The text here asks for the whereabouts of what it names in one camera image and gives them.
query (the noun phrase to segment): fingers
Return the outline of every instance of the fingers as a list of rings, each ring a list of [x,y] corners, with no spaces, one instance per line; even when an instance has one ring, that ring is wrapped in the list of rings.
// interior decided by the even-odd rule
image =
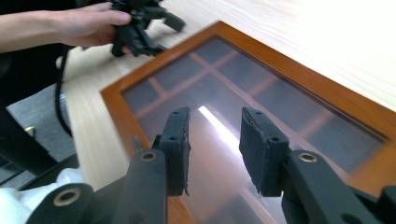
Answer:
[[[114,30],[104,28],[96,34],[66,39],[64,43],[70,46],[94,47],[112,43],[113,39]]]
[[[79,8],[78,10],[82,10],[82,11],[107,11],[111,9],[111,5],[112,3],[110,2],[105,2],[105,3],[100,3],[100,4],[95,4],[95,5],[91,5],[88,7],[82,7]]]
[[[125,25],[131,21],[128,13],[114,10],[98,12],[94,17],[98,25]]]
[[[122,47],[122,52],[123,52],[124,54],[130,54],[130,53],[132,53],[131,50],[128,49],[128,47],[126,47],[126,46],[123,46],[123,47]]]

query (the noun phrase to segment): glass panel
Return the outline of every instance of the glass panel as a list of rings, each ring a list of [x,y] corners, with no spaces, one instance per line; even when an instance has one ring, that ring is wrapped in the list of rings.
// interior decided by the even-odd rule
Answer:
[[[346,173],[384,141],[219,38],[142,83],[123,94],[150,142],[172,110],[191,108],[191,196],[182,201],[198,223],[285,223],[280,199],[257,194],[239,152],[244,106],[272,119],[290,148],[321,152]]]

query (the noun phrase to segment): light wood surface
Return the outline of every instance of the light wood surface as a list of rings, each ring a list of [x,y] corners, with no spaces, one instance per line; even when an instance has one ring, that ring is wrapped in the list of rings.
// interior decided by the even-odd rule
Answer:
[[[154,22],[148,34],[171,48],[217,20],[325,77],[396,111],[396,15],[392,1],[181,1],[162,3],[187,26]],[[114,58],[111,46],[73,49],[64,92],[84,177],[99,189],[125,175],[129,160],[100,91],[151,58]]]

